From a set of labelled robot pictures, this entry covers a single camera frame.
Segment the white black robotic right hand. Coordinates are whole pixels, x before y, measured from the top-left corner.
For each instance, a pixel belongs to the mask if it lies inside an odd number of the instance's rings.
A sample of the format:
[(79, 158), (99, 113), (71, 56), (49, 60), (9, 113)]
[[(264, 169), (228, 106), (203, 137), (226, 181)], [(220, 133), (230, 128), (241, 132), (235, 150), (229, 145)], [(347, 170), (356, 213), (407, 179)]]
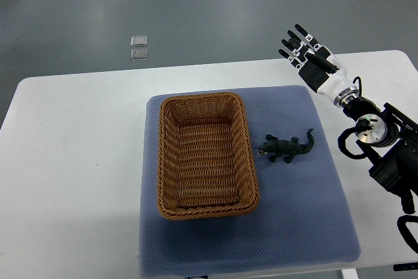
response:
[(360, 96), (360, 89), (347, 78), (346, 68), (326, 46), (301, 25), (287, 32), (289, 39), (279, 49), (297, 71), (299, 77), (314, 92), (326, 96), (336, 107), (344, 107)]

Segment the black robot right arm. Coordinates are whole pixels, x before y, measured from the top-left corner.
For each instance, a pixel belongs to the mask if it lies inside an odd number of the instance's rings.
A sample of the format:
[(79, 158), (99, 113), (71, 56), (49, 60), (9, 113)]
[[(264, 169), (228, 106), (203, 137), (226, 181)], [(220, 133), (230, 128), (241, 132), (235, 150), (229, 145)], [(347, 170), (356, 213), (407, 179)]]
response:
[(355, 121), (338, 137), (341, 153), (351, 159), (369, 159), (369, 175), (389, 193), (400, 198), (404, 215), (397, 220), (406, 244), (417, 252), (417, 239), (408, 229), (417, 223), (413, 196), (417, 195), (417, 123), (389, 103), (381, 111), (362, 96), (362, 82), (355, 77), (354, 91), (342, 96), (343, 113)]

